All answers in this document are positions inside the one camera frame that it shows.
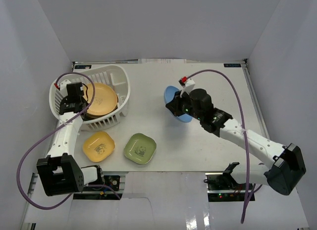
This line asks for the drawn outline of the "light blue plate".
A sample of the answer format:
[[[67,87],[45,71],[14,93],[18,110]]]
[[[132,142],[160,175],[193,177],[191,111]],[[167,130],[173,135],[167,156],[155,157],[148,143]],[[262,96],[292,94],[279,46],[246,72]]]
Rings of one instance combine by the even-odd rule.
[[[178,92],[179,89],[175,86],[167,86],[165,91],[164,91],[164,103],[167,104],[171,102],[174,98],[174,95],[176,92]],[[189,123],[192,121],[192,117],[189,115],[181,115],[181,116],[174,116],[178,121],[181,121],[183,123]]]

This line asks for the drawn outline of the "pale orange round plate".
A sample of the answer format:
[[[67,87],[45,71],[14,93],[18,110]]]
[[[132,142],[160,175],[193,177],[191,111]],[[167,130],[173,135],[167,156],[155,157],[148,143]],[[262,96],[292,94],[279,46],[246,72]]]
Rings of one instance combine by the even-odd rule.
[[[94,83],[95,96],[87,113],[90,116],[104,116],[117,108],[118,98],[115,91],[103,83]]]

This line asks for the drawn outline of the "red and teal floral plate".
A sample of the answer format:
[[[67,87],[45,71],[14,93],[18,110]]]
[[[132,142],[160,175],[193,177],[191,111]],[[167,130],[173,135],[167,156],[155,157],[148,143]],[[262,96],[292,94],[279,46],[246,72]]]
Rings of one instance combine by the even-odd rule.
[[[97,119],[98,120],[111,119],[112,121],[117,121],[117,118],[115,115],[113,115],[113,113],[109,113],[106,115],[92,115],[92,114],[86,113],[83,118],[84,121],[92,121],[92,122],[96,122]]]

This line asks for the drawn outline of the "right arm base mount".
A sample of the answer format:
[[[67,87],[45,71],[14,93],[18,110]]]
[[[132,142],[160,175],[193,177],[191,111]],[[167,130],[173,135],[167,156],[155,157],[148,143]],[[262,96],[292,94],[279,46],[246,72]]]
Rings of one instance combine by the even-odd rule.
[[[246,185],[227,183],[221,172],[206,173],[204,183],[209,203],[244,202]]]

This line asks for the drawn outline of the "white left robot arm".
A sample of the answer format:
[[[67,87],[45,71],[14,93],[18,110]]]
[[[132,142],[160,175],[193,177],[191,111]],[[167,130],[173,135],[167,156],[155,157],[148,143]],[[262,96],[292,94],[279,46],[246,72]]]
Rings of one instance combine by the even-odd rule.
[[[37,171],[47,196],[81,192],[88,185],[99,190],[105,183],[100,166],[81,168],[74,159],[84,108],[88,105],[83,83],[65,80],[61,83],[61,89],[67,92],[59,106],[61,129],[54,135],[47,156],[37,161]]]

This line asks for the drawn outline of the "green square panda dish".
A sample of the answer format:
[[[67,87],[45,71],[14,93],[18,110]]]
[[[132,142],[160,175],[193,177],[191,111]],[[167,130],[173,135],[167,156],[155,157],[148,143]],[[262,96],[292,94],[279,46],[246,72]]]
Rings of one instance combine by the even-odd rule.
[[[147,164],[153,157],[157,149],[157,143],[154,139],[142,133],[135,133],[128,140],[124,147],[124,156],[139,164]]]

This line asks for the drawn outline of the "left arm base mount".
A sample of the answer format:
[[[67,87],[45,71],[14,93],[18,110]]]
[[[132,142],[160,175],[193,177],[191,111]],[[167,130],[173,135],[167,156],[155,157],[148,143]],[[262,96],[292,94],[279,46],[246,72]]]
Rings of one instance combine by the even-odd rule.
[[[104,175],[101,183],[89,183],[78,196],[84,200],[119,200],[124,186],[124,175]]]

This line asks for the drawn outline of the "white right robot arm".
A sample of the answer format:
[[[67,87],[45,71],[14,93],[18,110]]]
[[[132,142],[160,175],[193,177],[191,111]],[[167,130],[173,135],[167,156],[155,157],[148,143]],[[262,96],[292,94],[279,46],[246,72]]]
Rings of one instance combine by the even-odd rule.
[[[242,177],[237,172],[238,162],[231,163],[217,180],[228,189],[234,190],[249,181],[289,195],[306,173],[299,146],[293,143],[285,146],[244,129],[232,115],[214,107],[206,90],[194,89],[190,93],[175,90],[170,95],[164,94],[164,102],[173,116],[187,115],[198,120],[205,131],[236,144],[264,164]]]

